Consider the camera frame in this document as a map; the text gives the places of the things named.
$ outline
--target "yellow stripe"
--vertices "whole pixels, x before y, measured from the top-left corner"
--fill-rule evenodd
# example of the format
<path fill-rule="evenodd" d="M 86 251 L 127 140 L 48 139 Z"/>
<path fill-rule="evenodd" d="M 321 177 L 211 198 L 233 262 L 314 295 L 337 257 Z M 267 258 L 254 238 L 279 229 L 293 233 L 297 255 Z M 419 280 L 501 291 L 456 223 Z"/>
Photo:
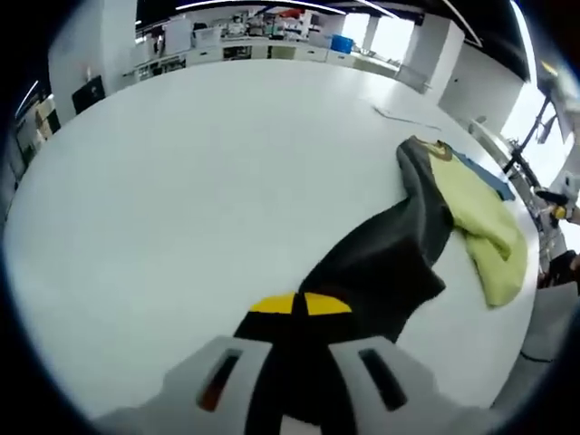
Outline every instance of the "yellow stripe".
<path fill-rule="evenodd" d="M 309 315 L 350 313 L 351 307 L 331 296 L 305 293 Z"/>
<path fill-rule="evenodd" d="M 252 305 L 250 311 L 255 313 L 292 313 L 292 302 L 294 301 L 294 293 L 280 296 L 270 296 L 262 299 L 255 305 Z"/>

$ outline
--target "white table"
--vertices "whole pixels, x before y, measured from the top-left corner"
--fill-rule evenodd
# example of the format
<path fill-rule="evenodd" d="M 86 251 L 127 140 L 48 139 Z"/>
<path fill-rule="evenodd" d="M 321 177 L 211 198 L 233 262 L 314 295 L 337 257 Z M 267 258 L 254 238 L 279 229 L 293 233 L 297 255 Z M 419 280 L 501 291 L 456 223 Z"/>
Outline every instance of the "white table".
<path fill-rule="evenodd" d="M 77 116 L 34 159 L 5 230 L 15 301 L 58 385 L 90 417 L 147 400 L 169 368 L 405 197 L 394 153 L 412 134 L 500 173 L 410 88 L 323 63 L 200 65 Z M 507 205 L 529 247 L 516 300 L 487 309 L 454 233 L 434 267 L 447 289 L 398 342 L 463 404 L 493 402 L 531 315 L 537 234 L 520 200 Z"/>

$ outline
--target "yellow-green garment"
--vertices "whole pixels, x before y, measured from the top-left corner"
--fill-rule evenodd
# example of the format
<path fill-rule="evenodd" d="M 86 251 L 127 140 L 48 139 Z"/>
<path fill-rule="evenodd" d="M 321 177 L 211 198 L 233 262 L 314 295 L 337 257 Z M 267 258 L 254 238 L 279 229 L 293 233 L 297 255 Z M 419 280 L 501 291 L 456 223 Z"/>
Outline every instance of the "yellow-green garment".
<path fill-rule="evenodd" d="M 509 303 L 521 289 L 527 267 L 527 244 L 516 220 L 497 192 L 450 153 L 448 145 L 415 143 L 429 151 L 433 178 L 455 227 L 465 234 L 486 302 Z"/>

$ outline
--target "blue cloth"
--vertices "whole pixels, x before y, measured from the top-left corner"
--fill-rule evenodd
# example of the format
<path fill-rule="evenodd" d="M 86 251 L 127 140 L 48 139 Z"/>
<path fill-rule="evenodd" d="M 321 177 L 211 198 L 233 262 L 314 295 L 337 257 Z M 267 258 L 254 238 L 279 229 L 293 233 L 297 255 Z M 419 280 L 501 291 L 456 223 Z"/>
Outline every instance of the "blue cloth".
<path fill-rule="evenodd" d="M 455 154 L 465 166 L 473 170 L 484 183 L 493 188 L 502 201 L 513 201 L 516 199 L 516 196 L 512 193 L 507 183 L 493 175 L 491 172 L 481 168 L 475 161 L 465 154 L 461 154 L 455 150 L 453 150 L 453 154 Z"/>

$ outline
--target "table surface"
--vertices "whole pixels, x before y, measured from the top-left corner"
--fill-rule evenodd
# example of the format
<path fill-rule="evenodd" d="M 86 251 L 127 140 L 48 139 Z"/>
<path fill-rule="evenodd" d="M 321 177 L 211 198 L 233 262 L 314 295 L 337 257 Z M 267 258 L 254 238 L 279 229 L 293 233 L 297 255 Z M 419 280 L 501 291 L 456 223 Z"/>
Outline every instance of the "table surface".
<path fill-rule="evenodd" d="M 204 64 L 77 116 L 35 157 L 5 229 L 15 302 L 58 385 L 89 417 L 146 401 L 168 369 L 405 198 L 395 150 L 413 134 L 501 173 L 412 89 L 324 63 Z M 447 288 L 398 341 L 463 404 L 493 402 L 534 302 L 537 233 L 519 198 L 507 207 L 528 242 L 517 298 L 487 309 L 454 232 L 434 266 Z"/>

